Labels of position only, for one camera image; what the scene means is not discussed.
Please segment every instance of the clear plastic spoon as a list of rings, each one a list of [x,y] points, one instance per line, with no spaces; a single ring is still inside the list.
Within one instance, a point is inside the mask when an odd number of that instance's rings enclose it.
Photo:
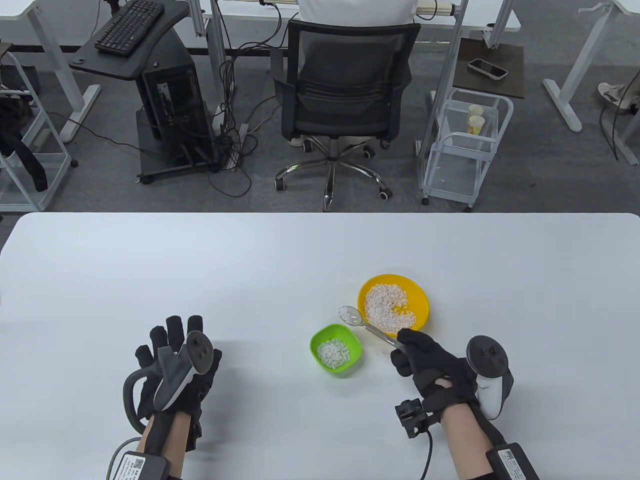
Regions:
[[[369,330],[371,333],[373,333],[375,336],[377,336],[377,338],[384,340],[385,342],[387,342],[394,348],[397,348],[398,350],[404,351],[404,345],[402,345],[400,342],[389,337],[385,332],[383,332],[379,328],[376,328],[373,325],[369,325],[368,323],[366,323],[364,321],[364,318],[362,318],[362,314],[358,311],[357,308],[350,307],[349,305],[340,307],[340,310],[338,310],[338,316],[340,317],[340,320],[345,322],[347,325],[363,326],[364,328]]]

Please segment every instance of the hand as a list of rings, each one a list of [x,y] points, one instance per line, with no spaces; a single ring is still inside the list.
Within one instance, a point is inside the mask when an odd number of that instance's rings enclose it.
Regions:
[[[423,398],[446,388],[448,385],[443,383],[448,381],[459,403],[476,401],[474,375],[465,358],[451,355],[426,333],[403,328],[397,339],[404,344],[405,353],[393,350],[391,363],[400,375],[413,375],[415,386]]]
[[[197,330],[202,331],[202,317],[194,315],[189,317],[187,323],[187,334]],[[166,320],[166,330],[162,326],[156,326],[149,333],[151,344],[154,350],[153,355],[147,345],[141,345],[136,350],[136,358],[141,368],[148,367],[157,361],[158,349],[169,345],[174,352],[178,352],[184,343],[184,330],[182,329],[182,319],[179,316],[172,316]],[[180,396],[176,398],[173,404],[167,408],[166,412],[184,412],[191,416],[197,423],[200,418],[200,404],[205,396],[209,393],[213,383],[213,377],[218,370],[222,352],[218,349],[213,351],[213,363],[211,368],[203,375],[194,375],[193,380],[189,382]],[[146,418],[149,420],[151,415],[156,412],[154,408],[154,396],[160,378],[157,376],[149,376],[142,386],[140,394],[140,404],[138,406],[138,418]]]

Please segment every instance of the battery pack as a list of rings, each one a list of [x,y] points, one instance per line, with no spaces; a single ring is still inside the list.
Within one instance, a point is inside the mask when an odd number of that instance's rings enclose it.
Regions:
[[[486,457],[500,480],[540,480],[519,444],[498,445]]]
[[[166,480],[171,463],[164,458],[140,452],[126,452],[113,480]]]

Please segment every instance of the yellow bowl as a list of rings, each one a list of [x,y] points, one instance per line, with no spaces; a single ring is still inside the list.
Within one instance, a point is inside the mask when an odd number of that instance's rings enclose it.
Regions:
[[[410,311],[415,314],[415,323],[411,327],[412,330],[421,330],[427,325],[427,321],[429,320],[429,299],[427,298],[427,294],[413,280],[409,280],[405,276],[390,273],[373,277],[360,289],[360,293],[358,294],[358,310],[362,314],[365,322],[369,323],[364,309],[365,298],[369,290],[379,284],[398,285],[406,292],[408,306],[407,308],[402,308],[401,311]],[[394,333],[389,333],[388,335],[389,337],[397,337]]]

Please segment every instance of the paper cup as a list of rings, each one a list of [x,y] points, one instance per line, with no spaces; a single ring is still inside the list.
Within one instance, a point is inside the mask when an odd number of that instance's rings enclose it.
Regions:
[[[467,120],[467,132],[471,135],[480,135],[480,130],[484,125],[484,118],[479,115],[471,115]]]
[[[471,118],[474,115],[482,116],[483,113],[484,113],[484,107],[482,107],[482,105],[470,105],[469,115],[467,117],[467,120],[469,120],[469,118]]]

